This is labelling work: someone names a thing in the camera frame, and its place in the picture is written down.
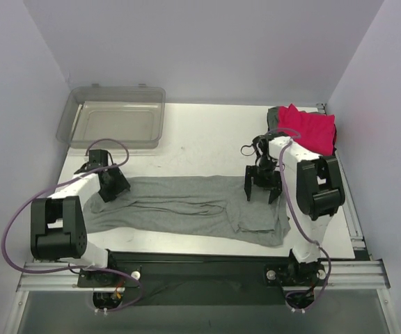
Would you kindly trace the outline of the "grey t-shirt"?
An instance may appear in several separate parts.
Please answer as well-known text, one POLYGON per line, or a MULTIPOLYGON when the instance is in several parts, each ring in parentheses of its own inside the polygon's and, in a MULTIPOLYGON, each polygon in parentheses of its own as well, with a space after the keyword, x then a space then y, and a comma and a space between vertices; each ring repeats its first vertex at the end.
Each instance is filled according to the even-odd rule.
POLYGON ((267 127, 269 132, 278 128, 279 109, 279 106, 274 106, 267 110, 267 127))
POLYGON ((243 177, 135 177, 129 183, 130 191, 112 202, 91 196, 83 210, 89 233, 128 227, 273 248, 290 231, 285 197, 269 203, 268 191, 256 187, 247 198, 243 177))

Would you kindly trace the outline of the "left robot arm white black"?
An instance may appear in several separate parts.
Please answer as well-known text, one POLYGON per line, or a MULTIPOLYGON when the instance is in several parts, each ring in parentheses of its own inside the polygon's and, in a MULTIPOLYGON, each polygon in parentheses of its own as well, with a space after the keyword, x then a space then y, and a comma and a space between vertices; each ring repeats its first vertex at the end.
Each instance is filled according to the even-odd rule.
POLYGON ((95 267, 93 277, 102 286, 113 285, 118 269, 109 252, 89 242, 83 209, 92 196, 114 201, 130 190, 119 167, 79 173, 46 198, 31 203, 31 253, 37 260, 66 261, 83 268, 95 267))

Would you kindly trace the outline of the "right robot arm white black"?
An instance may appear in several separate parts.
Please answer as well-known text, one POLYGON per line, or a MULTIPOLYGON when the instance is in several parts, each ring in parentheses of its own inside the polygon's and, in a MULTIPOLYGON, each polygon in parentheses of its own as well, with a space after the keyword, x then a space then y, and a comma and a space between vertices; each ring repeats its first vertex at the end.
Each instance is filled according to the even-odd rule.
POLYGON ((246 199, 251 199, 254 186, 269 191, 269 203, 285 198, 302 238, 291 249, 296 260, 286 266, 286 275, 292 283, 302 284, 311 275, 308 263, 318 261, 324 252, 322 242, 331 218, 345 203, 338 160, 307 150, 284 133, 257 136, 250 147, 255 163, 245 170, 246 199))

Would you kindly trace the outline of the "folded grey t-shirt in stack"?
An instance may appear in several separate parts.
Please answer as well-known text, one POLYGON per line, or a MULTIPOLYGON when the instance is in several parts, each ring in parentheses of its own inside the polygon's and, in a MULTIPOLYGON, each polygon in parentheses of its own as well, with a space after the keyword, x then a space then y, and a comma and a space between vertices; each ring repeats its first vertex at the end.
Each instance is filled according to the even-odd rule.
POLYGON ((269 132, 278 128, 279 109, 279 106, 274 106, 267 110, 267 127, 269 132))

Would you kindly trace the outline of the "folded magenta t-shirt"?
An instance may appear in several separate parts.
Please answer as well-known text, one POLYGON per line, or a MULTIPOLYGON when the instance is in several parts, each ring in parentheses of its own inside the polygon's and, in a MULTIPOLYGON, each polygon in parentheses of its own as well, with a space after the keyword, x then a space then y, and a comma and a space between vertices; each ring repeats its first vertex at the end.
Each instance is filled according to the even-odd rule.
POLYGON ((280 106, 278 128, 314 153, 332 155, 335 116, 299 111, 291 104, 280 106))

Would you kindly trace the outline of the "clear plastic bin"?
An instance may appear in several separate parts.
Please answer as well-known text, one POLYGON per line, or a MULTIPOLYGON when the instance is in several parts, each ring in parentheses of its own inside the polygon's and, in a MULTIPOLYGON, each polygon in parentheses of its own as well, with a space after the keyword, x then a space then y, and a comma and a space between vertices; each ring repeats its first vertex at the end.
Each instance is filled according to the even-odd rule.
POLYGON ((57 139, 74 149, 112 138, 129 149, 154 149, 163 133, 166 92, 139 85, 81 86, 65 104, 57 139))

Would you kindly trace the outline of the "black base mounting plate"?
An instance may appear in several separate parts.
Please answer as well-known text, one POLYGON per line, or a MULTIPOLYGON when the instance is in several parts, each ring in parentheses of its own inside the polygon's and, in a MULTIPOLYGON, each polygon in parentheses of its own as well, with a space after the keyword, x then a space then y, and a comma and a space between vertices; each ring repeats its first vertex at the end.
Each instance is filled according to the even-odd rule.
POLYGON ((287 257, 250 255, 176 255, 113 251, 109 268, 128 274, 82 271, 77 285, 92 288, 96 305, 281 305, 289 291, 293 303, 308 305, 324 286, 327 261, 299 263, 287 257))

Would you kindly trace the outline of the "aluminium frame rail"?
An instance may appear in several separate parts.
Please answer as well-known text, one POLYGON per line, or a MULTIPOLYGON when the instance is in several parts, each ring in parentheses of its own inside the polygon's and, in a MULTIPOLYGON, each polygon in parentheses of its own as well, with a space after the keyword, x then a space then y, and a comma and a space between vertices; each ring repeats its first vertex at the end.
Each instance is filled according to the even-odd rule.
POLYGON ((64 269, 53 273, 22 273, 18 282, 18 292, 93 292, 93 288, 78 287, 77 274, 71 273, 64 263, 27 262, 28 271, 64 269))

